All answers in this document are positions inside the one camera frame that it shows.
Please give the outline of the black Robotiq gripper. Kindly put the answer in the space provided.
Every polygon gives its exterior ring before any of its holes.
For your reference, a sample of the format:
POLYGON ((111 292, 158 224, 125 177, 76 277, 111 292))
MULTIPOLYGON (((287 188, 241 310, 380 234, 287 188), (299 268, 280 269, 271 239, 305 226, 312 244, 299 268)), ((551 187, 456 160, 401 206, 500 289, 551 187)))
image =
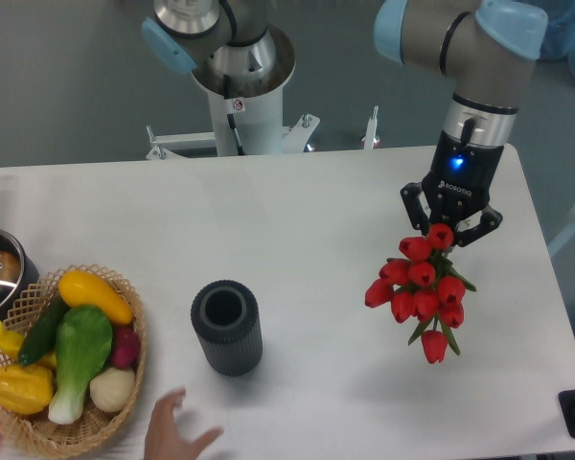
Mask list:
POLYGON ((411 226, 428 233, 431 222, 444 223, 455 233, 453 245, 459 247, 496 230, 503 216, 490 206, 490 187, 503 151, 503 147, 463 146, 443 132, 422 183, 409 182, 400 191, 411 226), (459 231, 459 224, 475 214, 480 215, 479 222, 459 231))

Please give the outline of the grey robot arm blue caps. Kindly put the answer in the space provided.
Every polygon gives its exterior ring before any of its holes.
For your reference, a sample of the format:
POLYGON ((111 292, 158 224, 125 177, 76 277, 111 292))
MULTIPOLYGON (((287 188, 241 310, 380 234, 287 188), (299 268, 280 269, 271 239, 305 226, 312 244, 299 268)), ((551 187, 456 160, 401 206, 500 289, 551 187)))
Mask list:
MULTIPOLYGON (((378 52, 456 82, 429 173, 401 191, 416 230, 444 223, 466 246, 501 223, 490 187, 547 23, 544 10, 515 1, 382 4, 378 52)), ((265 2, 157 1, 142 34, 167 67, 207 93, 219 155, 286 150, 283 89, 294 50, 269 24, 265 2)))

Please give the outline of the person's bare hand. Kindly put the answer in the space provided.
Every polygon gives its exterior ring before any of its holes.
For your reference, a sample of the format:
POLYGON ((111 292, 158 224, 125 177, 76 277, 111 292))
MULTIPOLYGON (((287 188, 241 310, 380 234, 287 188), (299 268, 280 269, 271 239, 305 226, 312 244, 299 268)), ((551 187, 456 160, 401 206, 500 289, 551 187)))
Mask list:
POLYGON ((186 388, 172 390, 156 401, 145 437, 144 459, 197 459, 224 432, 220 426, 208 429, 193 440, 178 431, 174 411, 186 397, 186 388))

